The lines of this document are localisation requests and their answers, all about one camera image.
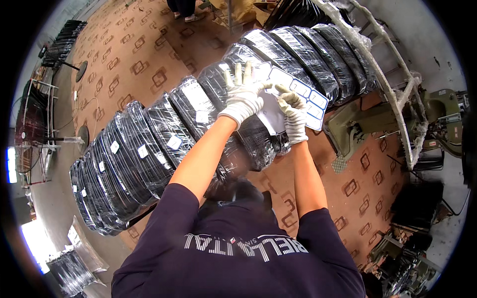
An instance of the black cable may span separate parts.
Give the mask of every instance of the black cable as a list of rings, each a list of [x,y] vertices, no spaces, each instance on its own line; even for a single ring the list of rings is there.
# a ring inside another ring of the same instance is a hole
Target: black cable
[[[403,165],[402,163],[400,163],[398,160],[396,160],[394,157],[390,156],[389,154],[386,154],[389,158],[391,158],[392,160],[394,160],[395,162],[397,162],[398,164],[400,165]],[[416,176],[417,178],[421,179],[422,182],[427,182],[426,180],[422,179],[421,177],[419,177],[414,171],[410,171],[414,176]],[[466,206],[467,204],[467,200],[469,199],[470,197],[470,190],[469,192],[467,193],[467,197],[466,197],[466,200],[464,202],[464,205],[462,205],[462,208],[460,209],[459,213],[455,213],[454,210],[451,208],[451,206],[449,206],[449,204],[446,202],[446,200],[444,198],[442,198],[442,202],[447,206],[447,208],[449,209],[449,211],[452,213],[452,215],[456,215],[456,216],[459,216],[460,213],[462,212],[462,210],[464,210],[464,207]]]

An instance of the navy blue shirt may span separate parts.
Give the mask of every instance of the navy blue shirt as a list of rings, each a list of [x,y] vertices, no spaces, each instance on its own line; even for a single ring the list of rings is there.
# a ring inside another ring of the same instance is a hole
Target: navy blue shirt
[[[112,296],[365,296],[328,209],[302,216],[295,240],[256,204],[224,206],[197,221],[194,194],[170,184],[114,273]]]

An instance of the plastic shrink wrap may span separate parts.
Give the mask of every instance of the plastic shrink wrap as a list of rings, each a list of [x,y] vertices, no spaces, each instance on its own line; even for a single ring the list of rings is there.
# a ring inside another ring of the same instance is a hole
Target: plastic shrink wrap
[[[94,195],[91,195],[90,184],[88,183],[88,179],[86,177],[87,175],[87,171],[85,170],[86,155],[79,160],[80,162],[78,164],[78,186],[79,186],[81,196],[83,197],[84,208],[93,222],[94,229],[98,231],[98,233],[100,233],[101,235],[116,235],[117,231],[103,221],[103,218],[101,217],[101,214],[97,206],[94,204],[94,201],[93,201]]]
[[[225,62],[229,66],[229,68],[231,69],[231,74],[235,73],[235,64],[236,63],[241,63],[242,64],[242,70],[244,70],[245,69],[245,63],[247,61],[252,61],[252,66],[256,66],[256,65],[259,65],[259,64],[265,62],[256,53],[254,53],[254,51],[252,51],[250,48],[248,48],[247,46],[245,46],[243,44],[238,44],[238,43],[234,43],[229,47],[229,49],[225,53],[224,57],[222,58],[222,61]],[[258,119],[258,117],[253,116],[252,120],[254,120],[255,127],[259,127],[258,126],[259,123],[255,122],[256,119]],[[280,135],[273,136],[272,138],[275,139],[275,141],[272,141],[272,143],[274,144],[274,148],[277,148],[277,150],[275,151],[276,154],[283,155],[283,154],[286,154],[290,151],[290,144],[288,142],[288,136],[286,135],[286,133],[282,133]]]
[[[144,113],[156,140],[177,168],[196,141],[180,121],[168,98],[169,95],[164,92],[161,98],[144,109]]]
[[[349,47],[345,37],[336,29],[326,24],[316,24],[312,27],[339,53],[343,60],[348,64],[356,79],[356,95],[366,90],[366,74],[362,65],[359,63],[354,51]]]
[[[101,283],[86,268],[85,264],[76,251],[69,250],[59,253],[50,259],[46,265],[51,274],[60,285],[62,293],[67,297],[73,297],[83,291],[83,288],[92,283]]]
[[[300,63],[288,54],[288,52],[266,32],[259,29],[249,31],[242,35],[239,42],[251,48],[265,61],[271,61],[272,64],[282,68],[286,73],[313,86],[310,77],[306,74]]]
[[[172,177],[174,168],[156,142],[138,101],[127,104],[120,116],[125,144],[146,188],[160,198]]]
[[[335,77],[306,38],[292,27],[274,29],[270,31],[270,35],[308,71],[316,90],[330,99],[331,103],[339,99],[339,87]]]
[[[84,189],[84,187],[80,185],[79,177],[78,177],[78,167],[80,166],[81,162],[82,161],[77,159],[73,163],[73,165],[70,167],[71,188],[73,190],[74,200],[76,201],[76,204],[78,205],[78,209],[80,210],[81,218],[83,219],[88,229],[95,231],[96,225],[94,224],[93,219],[91,218],[90,214],[86,210],[86,207],[83,202],[82,190]]]
[[[171,91],[169,100],[182,123],[196,141],[217,119],[218,110],[192,76],[182,79],[182,82]],[[234,136],[231,136],[225,144],[217,167],[218,179],[223,180],[227,176],[238,177],[246,174],[248,163],[248,157],[242,144]]]
[[[90,143],[90,150],[83,156],[84,179],[86,181],[86,192],[94,210],[99,215],[105,229],[123,231],[126,230],[126,222],[119,219],[118,215],[112,209],[102,191],[102,180],[95,174],[93,168],[93,157],[91,154],[95,141]]]
[[[131,153],[124,143],[120,117],[121,113],[116,112],[114,118],[108,122],[106,129],[100,134],[101,145],[121,188],[125,188],[139,204],[150,206],[156,200],[146,189]]]
[[[343,58],[315,30],[298,26],[294,26],[294,28],[310,42],[333,73],[340,87],[340,98],[336,102],[341,104],[351,99],[356,93],[356,79]]]
[[[228,98],[224,79],[224,71],[227,70],[233,76],[227,63],[219,61],[204,68],[197,77],[197,81],[218,111],[226,107]],[[242,141],[250,156],[250,170],[261,171],[271,164],[276,155],[276,147],[279,146],[278,139],[270,136],[256,115],[247,118],[235,135]]]

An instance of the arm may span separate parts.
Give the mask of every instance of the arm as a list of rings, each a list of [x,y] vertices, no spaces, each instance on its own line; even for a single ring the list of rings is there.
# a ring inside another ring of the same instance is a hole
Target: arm
[[[235,84],[230,73],[224,73],[228,88],[227,107],[219,113],[217,121],[184,157],[169,183],[189,189],[200,201],[212,180],[224,150],[225,143],[242,122],[263,107],[258,93],[272,87],[271,83],[252,80],[252,63],[247,61],[242,81],[242,65],[235,66]]]
[[[185,186],[200,201],[212,180],[225,143],[236,127],[237,123],[232,118],[219,117],[190,149],[169,183]]]
[[[277,98],[285,113],[285,129],[291,144],[295,173],[295,197],[298,217],[327,208],[326,194],[320,175],[308,150],[305,133],[307,105],[303,98],[283,85],[275,86],[282,94]]]
[[[325,189],[308,150],[307,141],[293,145],[291,152],[298,217],[313,210],[328,208]]]

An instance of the sneaker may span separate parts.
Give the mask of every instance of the sneaker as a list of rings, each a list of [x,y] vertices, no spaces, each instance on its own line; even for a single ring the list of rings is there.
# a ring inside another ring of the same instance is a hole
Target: sneaker
[[[192,14],[190,17],[186,17],[185,20],[186,20],[186,23],[189,23],[193,21],[199,21],[205,17],[206,17],[205,14],[198,14],[198,15]]]

